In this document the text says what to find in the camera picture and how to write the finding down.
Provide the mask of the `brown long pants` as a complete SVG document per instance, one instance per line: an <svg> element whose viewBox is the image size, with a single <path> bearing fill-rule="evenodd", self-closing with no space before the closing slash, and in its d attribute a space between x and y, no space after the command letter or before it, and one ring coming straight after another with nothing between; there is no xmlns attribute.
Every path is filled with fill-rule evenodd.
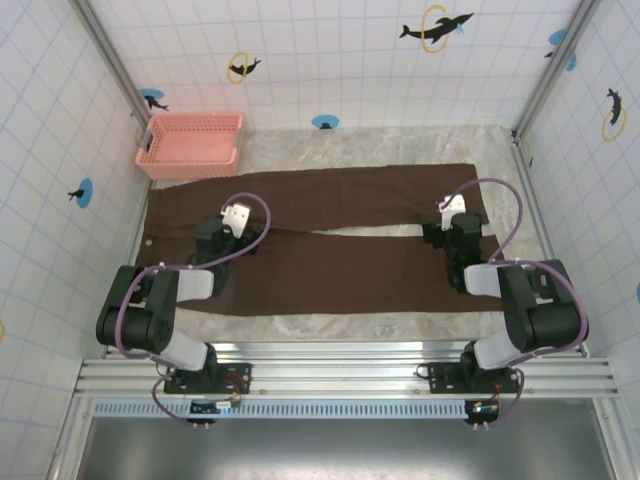
<svg viewBox="0 0 640 480"><path fill-rule="evenodd" d="M470 164L391 165L261 172L212 178L148 196L136 262L187 264L196 225L234 198L267 226L255 255L230 264L222 293L186 308L232 316L466 313L500 301L457 292L446 256L421 236L347 236L347 227L438 221L437 205L462 189L470 211L485 211Z"/></svg>

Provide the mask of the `pink plastic basket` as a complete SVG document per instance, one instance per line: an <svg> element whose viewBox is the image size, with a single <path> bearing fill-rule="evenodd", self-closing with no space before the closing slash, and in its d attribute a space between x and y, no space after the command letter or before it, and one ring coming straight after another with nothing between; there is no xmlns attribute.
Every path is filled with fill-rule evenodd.
<svg viewBox="0 0 640 480"><path fill-rule="evenodd" d="M151 117L135 163L152 180L234 176L244 117L240 113L165 113Z"/></svg>

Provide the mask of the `blue round seal sticker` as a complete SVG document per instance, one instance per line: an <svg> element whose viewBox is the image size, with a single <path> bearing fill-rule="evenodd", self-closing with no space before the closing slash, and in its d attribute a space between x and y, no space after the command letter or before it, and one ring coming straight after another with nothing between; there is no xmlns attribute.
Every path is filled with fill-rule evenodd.
<svg viewBox="0 0 640 480"><path fill-rule="evenodd" d="M84 178L79 186L67 193L69 201L74 201L80 209L86 209L93 197L94 186L90 178Z"/></svg>

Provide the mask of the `blue oval dolphin sticker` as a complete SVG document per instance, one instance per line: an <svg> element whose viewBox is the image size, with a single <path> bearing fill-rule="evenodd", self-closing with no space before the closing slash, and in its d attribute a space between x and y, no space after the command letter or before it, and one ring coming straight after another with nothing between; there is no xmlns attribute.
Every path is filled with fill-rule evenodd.
<svg viewBox="0 0 640 480"><path fill-rule="evenodd" d="M169 112L169 106L162 103L165 93L155 88L141 88L138 93L149 110L163 110Z"/></svg>

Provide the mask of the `right aluminium side rail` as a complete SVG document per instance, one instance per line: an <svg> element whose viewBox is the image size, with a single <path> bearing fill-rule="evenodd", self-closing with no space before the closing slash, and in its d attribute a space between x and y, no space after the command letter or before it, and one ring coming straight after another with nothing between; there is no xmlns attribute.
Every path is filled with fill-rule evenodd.
<svg viewBox="0 0 640 480"><path fill-rule="evenodd" d="M540 203L535 192L533 181L531 179L528 163L523 155L523 152L520 148L520 143L517 140L514 131L511 132L510 150L516 165L520 182L524 190L526 204L530 211L532 222L535 227L536 235L540 243L544 258L546 260L557 258L556 252L554 251L554 247L552 245L549 231L544 221L543 212L541 210Z"/></svg>

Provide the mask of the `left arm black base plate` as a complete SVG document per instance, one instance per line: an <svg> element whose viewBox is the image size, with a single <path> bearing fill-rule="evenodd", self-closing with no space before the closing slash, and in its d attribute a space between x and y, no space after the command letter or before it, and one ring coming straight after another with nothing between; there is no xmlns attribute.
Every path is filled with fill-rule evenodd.
<svg viewBox="0 0 640 480"><path fill-rule="evenodd" d="M200 371L177 370L163 387L173 395L246 395L251 385L250 363L222 363L205 366Z"/></svg>

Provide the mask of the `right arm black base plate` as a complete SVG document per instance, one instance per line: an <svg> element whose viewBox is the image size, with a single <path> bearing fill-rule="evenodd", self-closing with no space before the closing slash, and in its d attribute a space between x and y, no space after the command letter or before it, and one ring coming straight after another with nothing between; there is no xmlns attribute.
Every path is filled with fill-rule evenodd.
<svg viewBox="0 0 640 480"><path fill-rule="evenodd" d="M497 396L520 389L520 375L509 368L483 370L463 362L428 362L419 364L414 375L428 382L431 394Z"/></svg>

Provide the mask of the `aluminium mounting rail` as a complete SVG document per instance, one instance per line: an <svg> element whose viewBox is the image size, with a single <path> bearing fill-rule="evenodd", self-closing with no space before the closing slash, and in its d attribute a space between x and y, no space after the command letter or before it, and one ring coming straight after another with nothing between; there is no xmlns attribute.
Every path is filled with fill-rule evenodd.
<svg viewBox="0 0 640 480"><path fill-rule="evenodd" d="M222 364L253 366L247 399L423 399L426 381L417 365L454 362L462 341L218 343ZM574 349L531 359L520 366L526 399L614 398L618 389L609 362ZM108 350L82 363L75 386L85 397L142 397L158 373L149 360L126 359Z"/></svg>

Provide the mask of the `right aluminium corner post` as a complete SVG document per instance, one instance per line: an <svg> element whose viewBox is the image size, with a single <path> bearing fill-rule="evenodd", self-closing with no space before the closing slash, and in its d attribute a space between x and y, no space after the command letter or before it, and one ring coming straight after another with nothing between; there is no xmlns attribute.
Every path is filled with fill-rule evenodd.
<svg viewBox="0 0 640 480"><path fill-rule="evenodd" d="M553 88L566 70L572 55L576 53L577 45L587 30L592 18L603 0L580 0L571 21L565 29L565 34L559 45L554 49L549 65L540 81L536 85L529 102L521 115L512 137L516 145L527 135L536 117L552 93Z"/></svg>

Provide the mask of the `aluminium corner post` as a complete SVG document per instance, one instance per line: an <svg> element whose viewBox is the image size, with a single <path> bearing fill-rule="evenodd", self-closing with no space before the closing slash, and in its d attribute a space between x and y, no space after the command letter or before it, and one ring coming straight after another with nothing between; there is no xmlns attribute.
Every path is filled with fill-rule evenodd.
<svg viewBox="0 0 640 480"><path fill-rule="evenodd" d="M576 53L577 45L587 30L592 18L603 0L580 0L571 21L565 29L565 34L559 45L554 49L549 65L540 81L536 85L529 102L521 115L512 137L516 145L527 135L536 117L552 93L553 88L566 70L572 55Z"/></svg>
<svg viewBox="0 0 640 480"><path fill-rule="evenodd" d="M69 0L72 9L78 15L83 27L94 43L97 51L105 62L107 69L113 76L120 92L131 110L131 115L141 128L145 128L151 115L138 93L134 82L118 55L116 48L112 44L104 29L90 0Z"/></svg>

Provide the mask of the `left aluminium corner post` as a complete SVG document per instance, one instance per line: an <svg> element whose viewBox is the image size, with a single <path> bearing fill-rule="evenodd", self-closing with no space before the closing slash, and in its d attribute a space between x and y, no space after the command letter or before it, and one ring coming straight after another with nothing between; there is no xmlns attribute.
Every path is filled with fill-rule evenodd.
<svg viewBox="0 0 640 480"><path fill-rule="evenodd" d="M151 115L138 93L134 82L118 55L116 48L112 44L104 29L90 0L69 0L72 9L78 15L83 27L94 43L97 51L105 62L107 69L113 76L120 92L131 110L131 115L141 128L145 128Z"/></svg>

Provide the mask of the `blue sticker behind post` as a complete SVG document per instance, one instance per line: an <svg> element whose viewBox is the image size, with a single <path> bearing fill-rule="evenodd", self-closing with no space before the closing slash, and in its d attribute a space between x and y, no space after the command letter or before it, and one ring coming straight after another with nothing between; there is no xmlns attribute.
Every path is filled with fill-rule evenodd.
<svg viewBox="0 0 640 480"><path fill-rule="evenodd" d="M549 51L546 55L545 58L550 59L554 53L555 53L555 49L560 45L560 43L562 42L564 36L565 36L566 30L565 29L560 29L555 31L554 33L552 33L549 38L548 38L548 42L549 44L553 47L553 49L551 51ZM577 55L575 53L575 51L572 51L571 56L569 58L569 61L566 65L566 70L568 72L571 72L575 69L577 65Z"/></svg>

